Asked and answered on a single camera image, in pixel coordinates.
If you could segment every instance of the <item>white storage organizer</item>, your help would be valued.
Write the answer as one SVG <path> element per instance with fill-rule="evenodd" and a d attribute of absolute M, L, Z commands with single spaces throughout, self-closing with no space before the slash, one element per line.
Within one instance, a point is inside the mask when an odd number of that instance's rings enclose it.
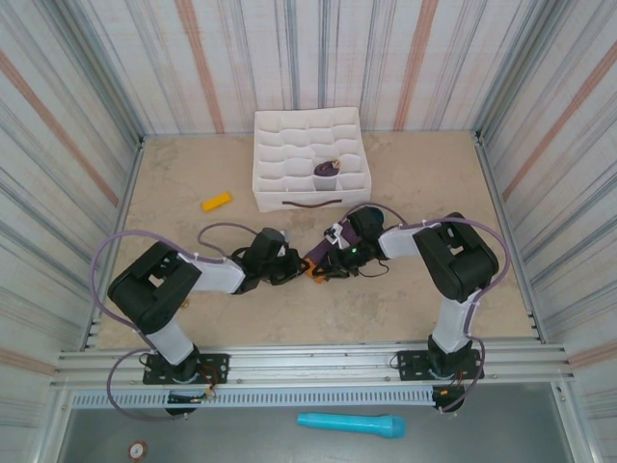
<path fill-rule="evenodd" d="M 340 161 L 334 177 L 313 174 Z M 253 191 L 261 212 L 370 200 L 358 108 L 255 112 Z"/>

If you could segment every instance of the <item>yellow sponge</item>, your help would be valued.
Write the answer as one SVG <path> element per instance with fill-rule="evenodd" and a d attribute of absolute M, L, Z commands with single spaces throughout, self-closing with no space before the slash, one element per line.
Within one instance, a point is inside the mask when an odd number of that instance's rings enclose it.
<path fill-rule="evenodd" d="M 223 193 L 222 195 L 212 198 L 211 200 L 204 201 L 203 203 L 201 203 L 201 207 L 205 212 L 209 212 L 210 210 L 215 209 L 223 204 L 227 204 L 230 201 L 231 194 Z"/>

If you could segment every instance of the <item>striped wall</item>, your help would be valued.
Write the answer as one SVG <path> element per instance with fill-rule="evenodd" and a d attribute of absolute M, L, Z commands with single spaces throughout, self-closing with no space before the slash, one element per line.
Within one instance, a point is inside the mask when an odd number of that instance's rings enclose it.
<path fill-rule="evenodd" d="M 496 183 L 549 340 L 617 462 L 617 2 L 568 2 L 501 118 Z"/>
<path fill-rule="evenodd" d="M 3 463 L 26 461 L 55 357 L 79 347 L 90 255 L 115 225 L 136 142 L 44 5 L 0 3 Z"/>
<path fill-rule="evenodd" d="M 147 134 L 358 106 L 362 127 L 470 129 L 537 0 L 65 0 Z"/>

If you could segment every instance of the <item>beige floor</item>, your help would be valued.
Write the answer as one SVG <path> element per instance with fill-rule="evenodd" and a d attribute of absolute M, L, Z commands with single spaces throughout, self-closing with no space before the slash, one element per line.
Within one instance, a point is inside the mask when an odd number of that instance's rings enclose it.
<path fill-rule="evenodd" d="M 496 215 L 467 132 L 367 133 L 364 147 L 373 178 L 372 200 L 398 210 L 408 221 L 459 211 L 497 227 Z M 210 137 L 149 141 L 130 206 L 127 229 L 161 233 L 190 251 L 200 228 L 236 221 L 260 230 L 286 229 L 301 254 L 344 209 L 259 213 L 251 188 L 253 138 Z M 201 202 L 229 191 L 233 201 L 208 214 Z M 389 224 L 394 221 L 389 217 Z M 228 252 L 250 244 L 243 231 L 218 229 L 209 238 Z M 497 245 L 487 239 L 494 250 Z M 119 273 L 150 240 L 121 244 Z M 502 252 L 497 252 L 502 261 Z M 380 267 L 365 272 L 379 272 Z M 424 340 L 439 313 L 441 295 L 421 259 L 389 262 L 382 278 L 358 277 L 317 285 L 307 277 L 287 285 L 259 287 L 242 296 L 213 292 L 191 295 L 179 320 L 197 345 L 336 343 Z M 530 336 L 531 329 L 514 273 L 491 294 L 474 320 L 482 337 Z M 141 345 L 135 333 L 102 320 L 98 347 Z"/>

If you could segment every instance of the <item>blue cylinder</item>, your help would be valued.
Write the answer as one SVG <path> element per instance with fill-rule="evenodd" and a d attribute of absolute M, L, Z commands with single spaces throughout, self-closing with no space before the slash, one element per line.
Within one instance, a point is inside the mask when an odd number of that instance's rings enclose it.
<path fill-rule="evenodd" d="M 375 434 L 388 439 L 398 439 L 405 435 L 405 420 L 392 415 L 360 417 L 326 413 L 301 413 L 298 415 L 298 424 L 317 429 Z"/>

